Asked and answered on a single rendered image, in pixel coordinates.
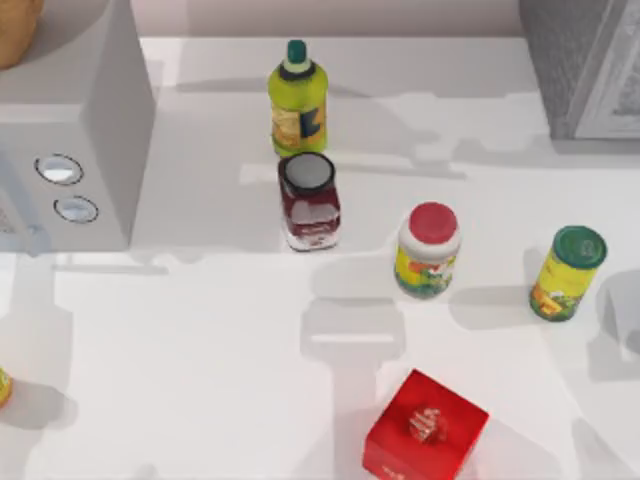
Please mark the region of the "dark red jar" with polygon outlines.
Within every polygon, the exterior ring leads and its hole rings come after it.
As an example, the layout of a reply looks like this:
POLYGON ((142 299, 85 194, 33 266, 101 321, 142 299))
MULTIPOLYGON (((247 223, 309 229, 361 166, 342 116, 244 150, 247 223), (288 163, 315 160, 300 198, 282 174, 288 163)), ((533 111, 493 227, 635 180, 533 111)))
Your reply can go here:
POLYGON ((336 246, 341 205, 334 163, 324 154, 302 152, 281 158, 277 172, 289 247, 309 252, 336 246))

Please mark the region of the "red-lidded yellow jar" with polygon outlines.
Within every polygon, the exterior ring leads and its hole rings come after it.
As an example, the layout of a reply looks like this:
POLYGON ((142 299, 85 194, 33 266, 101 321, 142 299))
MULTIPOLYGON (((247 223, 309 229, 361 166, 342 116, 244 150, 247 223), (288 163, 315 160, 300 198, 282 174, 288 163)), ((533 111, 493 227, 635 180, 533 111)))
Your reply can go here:
POLYGON ((462 243, 454 211, 439 202, 415 206, 397 239, 394 275, 409 295, 429 299, 450 285, 462 243))

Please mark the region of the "green bottle with green cap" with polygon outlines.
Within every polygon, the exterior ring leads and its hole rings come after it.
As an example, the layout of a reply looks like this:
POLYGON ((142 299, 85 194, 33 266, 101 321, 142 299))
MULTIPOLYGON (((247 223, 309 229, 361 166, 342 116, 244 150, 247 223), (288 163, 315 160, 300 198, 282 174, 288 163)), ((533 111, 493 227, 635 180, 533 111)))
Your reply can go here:
POLYGON ((271 141, 281 158, 326 149, 328 88, 328 75, 311 59, 306 43, 289 40, 268 79, 271 141))

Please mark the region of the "red box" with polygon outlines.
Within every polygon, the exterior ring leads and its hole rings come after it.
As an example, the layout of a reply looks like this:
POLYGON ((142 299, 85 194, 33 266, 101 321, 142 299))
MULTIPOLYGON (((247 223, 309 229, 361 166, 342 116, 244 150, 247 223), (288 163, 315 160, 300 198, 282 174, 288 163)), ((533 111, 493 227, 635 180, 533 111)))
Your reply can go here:
POLYGON ((488 420, 414 369, 368 432, 362 466, 378 480, 456 480, 488 420))

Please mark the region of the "small microwave knob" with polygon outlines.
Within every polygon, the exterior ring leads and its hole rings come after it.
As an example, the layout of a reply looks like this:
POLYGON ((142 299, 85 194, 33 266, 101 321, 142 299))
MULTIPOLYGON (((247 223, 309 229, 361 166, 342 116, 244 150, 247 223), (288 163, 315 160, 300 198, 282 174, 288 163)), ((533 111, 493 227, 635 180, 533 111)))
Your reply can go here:
POLYGON ((54 201, 53 207, 59 217, 74 224, 91 223, 99 215, 96 204, 82 196, 57 199, 54 201))

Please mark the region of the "pale microwave oven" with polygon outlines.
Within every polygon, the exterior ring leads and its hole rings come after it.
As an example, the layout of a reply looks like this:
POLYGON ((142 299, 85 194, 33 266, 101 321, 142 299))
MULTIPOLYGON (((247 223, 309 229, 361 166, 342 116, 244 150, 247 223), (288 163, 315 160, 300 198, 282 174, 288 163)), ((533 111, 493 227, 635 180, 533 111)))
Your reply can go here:
POLYGON ((156 103, 131 0, 44 0, 32 46, 0 71, 0 253, 122 251, 136 219, 156 103), (81 181, 47 182, 37 158, 75 159, 81 181), (96 204, 88 224, 57 199, 96 204))

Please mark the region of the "green-lidded yellow can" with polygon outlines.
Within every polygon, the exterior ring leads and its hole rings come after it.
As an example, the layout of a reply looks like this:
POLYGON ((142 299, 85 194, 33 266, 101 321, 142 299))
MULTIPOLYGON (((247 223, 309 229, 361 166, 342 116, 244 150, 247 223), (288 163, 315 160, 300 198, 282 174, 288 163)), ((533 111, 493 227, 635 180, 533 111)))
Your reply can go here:
POLYGON ((594 229, 560 228, 529 294, 533 312, 549 322, 573 318, 607 254, 604 238, 594 229))

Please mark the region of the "large microwave knob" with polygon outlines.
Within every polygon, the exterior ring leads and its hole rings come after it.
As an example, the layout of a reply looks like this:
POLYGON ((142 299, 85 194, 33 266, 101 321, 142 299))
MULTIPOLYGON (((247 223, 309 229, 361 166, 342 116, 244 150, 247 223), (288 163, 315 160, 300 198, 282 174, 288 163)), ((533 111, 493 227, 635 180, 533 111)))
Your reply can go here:
POLYGON ((75 159, 59 153, 37 158, 34 168, 41 178, 60 186, 74 185, 84 176, 82 166, 75 159))

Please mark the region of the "grey cabinet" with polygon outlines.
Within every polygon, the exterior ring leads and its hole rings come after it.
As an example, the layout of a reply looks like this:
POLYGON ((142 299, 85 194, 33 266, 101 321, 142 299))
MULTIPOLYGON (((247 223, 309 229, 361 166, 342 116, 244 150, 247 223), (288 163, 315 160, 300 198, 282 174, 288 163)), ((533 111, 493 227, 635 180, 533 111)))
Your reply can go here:
POLYGON ((640 0, 519 0, 555 140, 640 140, 640 0))

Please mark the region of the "brown wicker basket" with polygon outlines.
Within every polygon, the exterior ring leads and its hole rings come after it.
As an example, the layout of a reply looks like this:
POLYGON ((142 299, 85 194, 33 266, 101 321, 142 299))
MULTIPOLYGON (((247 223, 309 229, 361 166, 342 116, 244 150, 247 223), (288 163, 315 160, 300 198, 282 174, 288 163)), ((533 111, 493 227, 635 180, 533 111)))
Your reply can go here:
POLYGON ((0 70, 17 65, 33 41, 44 0, 0 0, 0 70))

